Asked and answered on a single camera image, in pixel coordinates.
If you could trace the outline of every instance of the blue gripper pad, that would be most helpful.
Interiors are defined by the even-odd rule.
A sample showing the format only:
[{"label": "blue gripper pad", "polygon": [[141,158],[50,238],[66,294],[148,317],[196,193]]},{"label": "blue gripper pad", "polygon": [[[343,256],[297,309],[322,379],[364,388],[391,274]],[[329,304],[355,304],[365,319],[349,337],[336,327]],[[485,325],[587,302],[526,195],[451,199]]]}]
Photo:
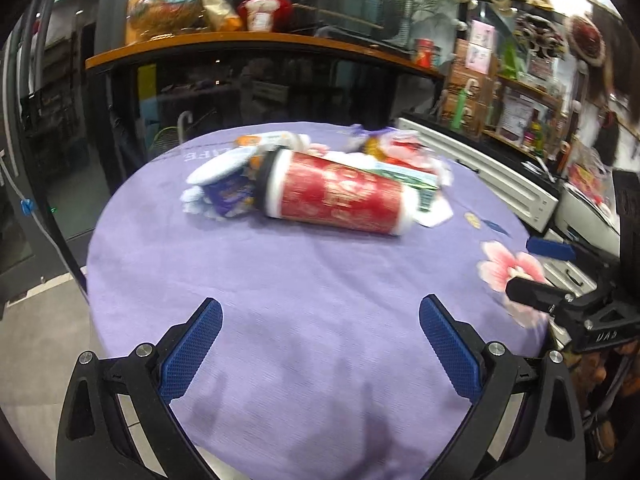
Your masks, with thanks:
[{"label": "blue gripper pad", "polygon": [[531,237],[527,240],[527,251],[538,256],[546,256],[563,262],[575,260],[575,251],[570,244],[545,240],[544,238]]},{"label": "blue gripper pad", "polygon": [[222,328],[222,307],[211,300],[160,368],[159,393],[167,404],[183,396]]},{"label": "blue gripper pad", "polygon": [[482,393],[481,371],[476,358],[431,298],[422,300],[419,317],[422,331],[456,393],[476,402]]}]

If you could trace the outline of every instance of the silver screw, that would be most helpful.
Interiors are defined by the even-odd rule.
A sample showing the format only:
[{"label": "silver screw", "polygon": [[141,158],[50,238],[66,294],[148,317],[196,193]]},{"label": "silver screw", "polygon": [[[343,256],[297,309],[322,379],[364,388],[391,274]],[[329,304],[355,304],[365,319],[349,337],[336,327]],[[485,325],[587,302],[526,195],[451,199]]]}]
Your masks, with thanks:
[{"label": "silver screw", "polygon": [[146,357],[151,354],[154,348],[149,343],[142,343],[138,348],[136,348],[136,355],[138,357]]},{"label": "silver screw", "polygon": [[555,363],[561,363],[562,362],[562,354],[560,352],[556,351],[556,350],[552,350],[551,352],[549,352],[549,357]]},{"label": "silver screw", "polygon": [[88,351],[87,352],[82,352],[80,354],[80,357],[78,358],[78,362],[81,365],[85,365],[93,358],[94,358],[94,355],[91,352],[88,352]]},{"label": "silver screw", "polygon": [[489,352],[495,356],[501,356],[504,354],[504,346],[500,343],[489,343]]}]

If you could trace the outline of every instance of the gray tile floor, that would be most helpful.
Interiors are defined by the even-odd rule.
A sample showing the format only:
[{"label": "gray tile floor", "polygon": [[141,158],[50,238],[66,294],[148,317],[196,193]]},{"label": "gray tile floor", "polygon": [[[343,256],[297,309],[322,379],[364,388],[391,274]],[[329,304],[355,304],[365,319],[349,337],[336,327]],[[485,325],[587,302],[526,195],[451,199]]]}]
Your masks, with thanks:
[{"label": "gray tile floor", "polygon": [[[84,350],[103,356],[89,308],[73,281],[7,307],[0,320],[0,407],[34,461],[55,479],[58,422],[76,359]],[[162,469],[128,397],[121,397],[130,432],[145,465]],[[222,480],[248,480],[199,449]]]}]

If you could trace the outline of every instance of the tablecloth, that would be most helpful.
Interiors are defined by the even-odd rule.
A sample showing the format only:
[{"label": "tablecloth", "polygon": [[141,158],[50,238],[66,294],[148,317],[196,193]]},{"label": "tablecloth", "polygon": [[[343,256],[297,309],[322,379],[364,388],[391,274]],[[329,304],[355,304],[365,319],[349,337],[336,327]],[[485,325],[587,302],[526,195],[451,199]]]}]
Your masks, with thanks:
[{"label": "tablecloth", "polygon": [[171,403],[195,444],[254,480],[417,480],[470,407],[420,329],[420,300],[436,294],[485,341],[537,355],[546,322],[520,326],[479,271],[488,243],[516,254],[526,230],[454,162],[446,190],[454,217],[432,229],[416,224],[403,237],[257,212],[217,221],[182,211],[191,171],[236,137],[273,130],[334,150],[349,131],[285,123],[213,132],[117,190],[88,257],[98,336],[108,357],[127,355],[215,298],[222,331],[185,396]]}]

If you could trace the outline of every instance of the pink flower print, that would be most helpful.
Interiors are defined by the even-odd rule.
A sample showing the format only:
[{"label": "pink flower print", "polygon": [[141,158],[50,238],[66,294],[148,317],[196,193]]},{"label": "pink flower print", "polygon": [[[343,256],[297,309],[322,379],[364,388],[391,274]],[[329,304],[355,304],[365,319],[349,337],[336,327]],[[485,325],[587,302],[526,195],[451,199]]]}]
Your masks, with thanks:
[{"label": "pink flower print", "polygon": [[[489,261],[478,264],[478,273],[495,292],[504,294],[507,282],[516,276],[535,282],[546,282],[542,265],[530,254],[517,253],[513,256],[504,245],[495,241],[483,243],[482,250]],[[502,304],[521,327],[533,328],[546,319],[546,314],[543,312],[527,305],[514,303],[507,298],[506,294],[502,298]]]}]

